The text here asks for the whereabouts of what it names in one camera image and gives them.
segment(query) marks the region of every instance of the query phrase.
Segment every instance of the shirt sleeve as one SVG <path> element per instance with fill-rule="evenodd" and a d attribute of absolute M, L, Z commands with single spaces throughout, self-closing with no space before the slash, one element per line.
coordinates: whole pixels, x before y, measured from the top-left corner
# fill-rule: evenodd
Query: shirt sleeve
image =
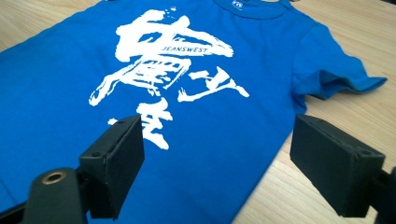
<path fill-rule="evenodd" d="M 372 91 L 387 80 L 368 77 L 361 61 L 346 55 L 329 29 L 316 23 L 301 40 L 293 62 L 293 95 L 328 99 L 338 91 Z"/>

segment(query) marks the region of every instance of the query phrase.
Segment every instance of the wooden table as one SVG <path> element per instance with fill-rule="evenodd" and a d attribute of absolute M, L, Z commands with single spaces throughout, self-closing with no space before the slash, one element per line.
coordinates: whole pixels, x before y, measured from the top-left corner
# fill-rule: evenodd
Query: wooden table
<path fill-rule="evenodd" d="M 0 51 L 94 5 L 98 0 L 1 0 Z M 380 0 L 301 0 L 295 7 L 327 25 L 346 53 L 388 83 L 369 94 L 339 93 L 327 102 L 307 97 L 308 115 L 326 119 L 387 155 L 396 166 L 396 6 Z M 338 217 L 290 161 L 290 139 L 234 223 L 374 223 Z"/>

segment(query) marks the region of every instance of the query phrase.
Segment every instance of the wooden surface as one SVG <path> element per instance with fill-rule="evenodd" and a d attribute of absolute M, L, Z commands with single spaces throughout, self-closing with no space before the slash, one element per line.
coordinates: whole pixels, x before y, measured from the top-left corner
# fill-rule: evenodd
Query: wooden surface
<path fill-rule="evenodd" d="M 97 1 L 0 0 L 0 51 Z M 360 58 L 371 76 L 389 79 L 369 94 L 340 93 L 326 102 L 306 100 L 309 115 L 326 119 L 386 154 L 384 170 L 390 172 L 396 165 L 396 6 L 380 0 L 293 4 L 327 25 L 346 53 Z M 290 138 L 234 223 L 374 223 L 372 208 L 367 218 L 338 217 L 290 161 L 289 152 Z"/>

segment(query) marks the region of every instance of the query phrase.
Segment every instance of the white print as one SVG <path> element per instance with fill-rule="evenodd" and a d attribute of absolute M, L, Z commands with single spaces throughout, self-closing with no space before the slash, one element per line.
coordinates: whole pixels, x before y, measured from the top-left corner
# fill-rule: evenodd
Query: white print
<path fill-rule="evenodd" d="M 169 145 L 161 133 L 154 131 L 163 128 L 161 119 L 173 120 L 171 113 L 166 111 L 168 102 L 162 97 L 162 91 L 169 91 L 189 72 L 192 57 L 233 57 L 231 46 L 208 33 L 193 31 L 189 28 L 190 19 L 187 16 L 178 19 L 171 16 L 175 11 L 176 7 L 165 11 L 148 10 L 132 23 L 118 27 L 116 34 L 120 36 L 120 41 L 115 57 L 120 62 L 130 64 L 105 76 L 89 99 L 90 105 L 99 105 L 119 83 L 144 88 L 149 95 L 161 97 L 161 101 L 156 104 L 140 102 L 136 109 L 142 115 L 144 138 L 161 149 L 168 149 Z M 191 90 L 181 88 L 177 100 L 193 102 L 224 89 L 233 89 L 249 97 L 245 89 L 237 86 L 223 69 L 217 66 L 217 71 L 214 76 L 210 76 L 206 70 L 189 73 L 191 81 L 203 78 L 206 89 L 191 94 Z M 110 119 L 107 123 L 113 125 L 115 122 L 116 119 Z"/>
<path fill-rule="evenodd" d="M 117 123 L 117 121 L 118 121 L 117 119 L 112 118 L 112 119 L 108 120 L 107 124 L 108 125 L 113 125 L 113 124 Z"/>
<path fill-rule="evenodd" d="M 235 81 L 232 78 L 230 78 L 230 76 L 224 70 L 222 70 L 220 67 L 217 67 L 217 68 L 218 68 L 218 72 L 216 73 L 216 75 L 214 77 L 210 77 L 209 73 L 207 71 L 190 73 L 189 77 L 191 77 L 192 80 L 195 80 L 197 78 L 204 78 L 206 87 L 208 88 L 208 90 L 198 93 L 198 94 L 188 95 L 184 89 L 181 89 L 180 91 L 178 91 L 177 100 L 179 102 L 192 102 L 192 101 L 198 100 L 204 96 L 207 96 L 209 94 L 212 94 L 212 93 L 215 93 L 217 91 L 221 91 L 221 90 L 224 90 L 227 88 L 237 90 L 237 91 L 239 91 L 239 93 L 241 95 L 243 95 L 245 97 L 249 97 L 248 92 L 245 91 L 245 89 L 243 87 L 237 86 L 235 84 Z"/>
<path fill-rule="evenodd" d="M 177 81 L 191 65 L 190 59 L 179 59 L 151 55 L 149 59 L 142 56 L 135 63 L 122 68 L 120 71 L 105 76 L 103 82 L 91 94 L 90 105 L 98 105 L 106 96 L 114 91 L 121 82 L 148 90 L 150 95 L 161 96 L 158 85 L 168 89 Z"/>
<path fill-rule="evenodd" d="M 121 62 L 128 63 L 130 58 L 138 55 L 158 55 L 171 53 L 178 56 L 204 56 L 222 55 L 233 56 L 233 49 L 226 43 L 218 40 L 213 35 L 205 32 L 197 32 L 188 28 L 190 20 L 186 16 L 171 24 L 158 23 L 164 19 L 165 12 L 149 10 L 131 24 L 120 26 L 116 34 L 120 36 L 120 42 L 116 49 L 116 58 Z M 195 43 L 185 41 L 186 37 L 196 39 Z M 171 51 L 166 47 L 206 49 L 205 51 Z"/>
<path fill-rule="evenodd" d="M 241 10 L 241 7 L 244 6 L 241 2 L 238 2 L 236 0 L 233 0 L 233 6 L 236 7 L 237 9 Z"/>
<path fill-rule="evenodd" d="M 165 109 L 168 108 L 168 102 L 162 97 L 161 101 L 156 104 L 139 104 L 136 112 L 141 114 L 143 137 L 157 145 L 161 149 L 168 149 L 169 145 L 160 133 L 154 133 L 154 129 L 162 129 L 163 124 L 160 119 L 172 120 L 172 115 Z"/>

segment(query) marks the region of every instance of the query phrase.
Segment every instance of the t-shirt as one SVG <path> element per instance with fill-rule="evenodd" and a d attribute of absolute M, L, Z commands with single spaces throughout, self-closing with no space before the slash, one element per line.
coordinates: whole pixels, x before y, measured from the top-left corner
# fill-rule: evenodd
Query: t-shirt
<path fill-rule="evenodd" d="M 287 0 L 102 1 L 2 52 L 0 73 L 0 210 L 140 114 L 118 223 L 144 224 L 232 222 L 305 95 L 385 82 Z"/>

